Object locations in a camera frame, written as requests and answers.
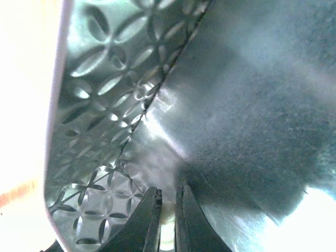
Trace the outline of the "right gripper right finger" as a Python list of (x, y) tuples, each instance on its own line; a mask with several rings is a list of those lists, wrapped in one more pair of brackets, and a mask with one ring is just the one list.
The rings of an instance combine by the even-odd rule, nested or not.
[(231, 251), (210, 225), (188, 185), (176, 191), (174, 230), (175, 251)]

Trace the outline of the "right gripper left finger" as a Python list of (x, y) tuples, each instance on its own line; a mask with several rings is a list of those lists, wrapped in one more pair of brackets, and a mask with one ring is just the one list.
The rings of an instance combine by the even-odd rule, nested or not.
[(104, 243), (100, 251), (148, 251), (159, 250), (162, 191), (151, 187), (126, 222)]

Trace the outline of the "white piece front row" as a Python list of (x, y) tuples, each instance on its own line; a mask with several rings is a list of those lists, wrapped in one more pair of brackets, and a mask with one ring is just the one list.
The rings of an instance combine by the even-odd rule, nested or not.
[(164, 202), (160, 218), (159, 251), (174, 251), (175, 238), (175, 203)]

